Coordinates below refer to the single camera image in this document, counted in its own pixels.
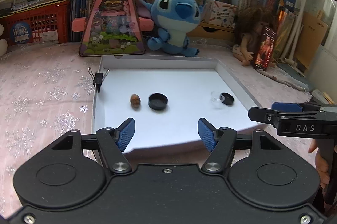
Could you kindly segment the person's right hand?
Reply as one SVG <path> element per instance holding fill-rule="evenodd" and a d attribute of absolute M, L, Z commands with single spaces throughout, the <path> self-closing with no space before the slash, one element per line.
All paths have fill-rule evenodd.
<path fill-rule="evenodd" d="M 324 189 L 330 182 L 330 175 L 328 174 L 329 166 L 327 161 L 321 156 L 316 140 L 311 141 L 308 149 L 309 153 L 313 153 L 314 151 L 316 151 L 315 166 L 320 176 L 320 186 Z"/>

